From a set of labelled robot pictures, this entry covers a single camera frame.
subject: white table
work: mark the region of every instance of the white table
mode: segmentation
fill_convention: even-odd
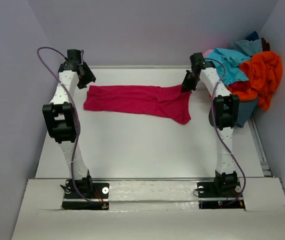
[[[12,240],[285,239],[277,178],[247,179],[246,211],[199,210],[195,181],[111,181],[109,211],[63,210],[64,182],[28,181]]]
[[[94,69],[98,86],[181,84],[186,69]],[[93,178],[212,178],[215,176],[216,134],[208,121],[211,99],[202,82],[189,100],[191,120],[83,108],[88,88],[74,93],[81,122],[79,146]],[[234,154],[248,177],[263,177],[248,123],[233,134]],[[36,178],[68,178],[64,155],[46,136]]]

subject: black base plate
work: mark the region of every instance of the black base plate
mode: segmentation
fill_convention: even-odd
[[[108,199],[109,197],[109,192],[107,194],[103,193],[103,188],[108,188],[109,189],[109,183],[108,182],[93,182],[92,183],[92,188],[95,191],[97,189],[98,193],[102,197],[102,199]],[[94,192],[82,192],[82,194],[88,198],[88,199],[96,199],[96,195]],[[63,196],[64,199],[82,199],[81,196],[76,191],[72,191],[71,193],[65,193]]]
[[[103,200],[107,200],[109,198],[109,192],[104,194],[103,188],[109,189],[109,183],[108,182],[94,182],[92,184],[92,188],[94,191],[98,191],[101,198]],[[109,209],[109,202],[105,201],[106,208],[102,208],[103,204],[99,199],[97,199],[94,192],[82,192],[82,194],[92,201],[94,204],[87,202],[84,200],[76,191],[72,191],[70,193],[64,193],[61,207],[65,210],[108,210]]]
[[[202,182],[197,182],[197,188],[201,189],[203,188],[203,192],[198,191],[198,197],[200,199],[209,199],[209,198],[227,198],[227,197],[234,197],[233,193],[231,191],[227,192],[220,192],[218,193],[215,189],[215,185],[213,181],[202,181]]]
[[[239,201],[235,201],[232,204],[227,205],[232,200],[228,201],[199,201],[199,209],[245,209],[245,203],[241,200],[241,204]]]
[[[65,210],[109,210],[109,202],[105,203],[107,208],[102,208],[98,201],[94,201],[94,204],[87,201],[63,201],[61,207]]]

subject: pink cloth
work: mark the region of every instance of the pink cloth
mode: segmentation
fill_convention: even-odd
[[[181,85],[171,87],[91,85],[83,108],[90,111],[148,114],[186,124],[191,119],[188,105],[192,92],[181,92],[181,89]]]
[[[213,51],[214,51],[213,49],[208,49],[202,55],[203,55],[204,58],[206,58],[208,56],[208,54],[211,54]]]

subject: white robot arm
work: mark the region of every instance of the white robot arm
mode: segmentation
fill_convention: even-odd
[[[209,112],[209,122],[212,126],[216,123],[217,131],[226,146],[232,151],[232,140],[234,126],[237,121],[239,97],[232,95],[225,85],[220,81],[216,66],[212,61],[206,61],[203,54],[194,53],[190,56],[192,72],[187,70],[187,74],[182,83],[182,92],[196,90],[197,83],[202,81],[213,98],[214,118],[211,110]],[[216,138],[217,164],[214,182],[210,190],[216,196],[230,193],[238,185],[238,178],[234,160],[221,140]]]
[[[88,193],[93,190],[92,178],[83,161],[78,145],[72,161],[75,140],[78,135],[78,120],[71,100],[62,85],[66,87],[71,97],[73,97],[76,87],[79,89],[85,88],[88,83],[95,82],[96,78],[88,65],[82,62],[81,51],[76,49],[67,51],[67,59],[60,65],[58,74],[61,83],[57,85],[56,92],[50,103],[42,107],[42,113],[48,133],[58,143],[69,167],[70,180],[66,188],[71,191],[74,188],[71,180],[71,163],[73,162],[73,179],[75,184],[81,192]]]

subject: cloth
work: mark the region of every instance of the cloth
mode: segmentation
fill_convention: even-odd
[[[261,46],[264,52],[271,50],[271,45],[263,37],[261,38]]]
[[[208,49],[207,51],[205,51],[205,52],[202,54],[203,58],[204,58],[204,59],[207,58],[208,54],[211,54],[213,51],[214,51],[213,49]]]
[[[248,57],[251,57],[263,51],[263,45],[261,39],[257,39],[255,41],[248,41],[248,40],[233,41],[229,44],[229,48],[232,50],[239,51]]]
[[[249,34],[245,38],[245,40],[248,40],[248,41],[255,41],[255,40],[258,40],[258,39],[259,39],[259,36],[258,36],[258,33],[256,31],[253,31],[251,34]]]
[[[232,94],[237,94],[241,101],[250,101],[258,97],[258,106],[268,110],[272,94],[278,88],[283,75],[280,56],[273,51],[263,51],[252,56],[250,61],[243,62],[240,67],[249,78],[250,88],[239,91],[228,87]]]
[[[224,65],[226,75],[222,79],[222,82],[226,86],[234,82],[249,80],[245,73],[239,69],[240,64],[251,59],[249,56],[235,50],[215,48],[212,53],[208,54],[207,58],[218,60]],[[224,74],[223,67],[215,61],[213,63],[216,66],[219,77],[221,77]]]
[[[258,97],[251,101],[240,101],[236,125],[243,128],[247,120],[251,117],[258,103]]]
[[[186,124],[191,119],[189,97],[192,92],[181,92],[181,89],[181,85],[171,87],[91,85],[83,108],[90,111],[154,115]]]
[[[233,84],[227,86],[227,89],[231,92],[246,92],[251,87],[249,81],[236,81]]]

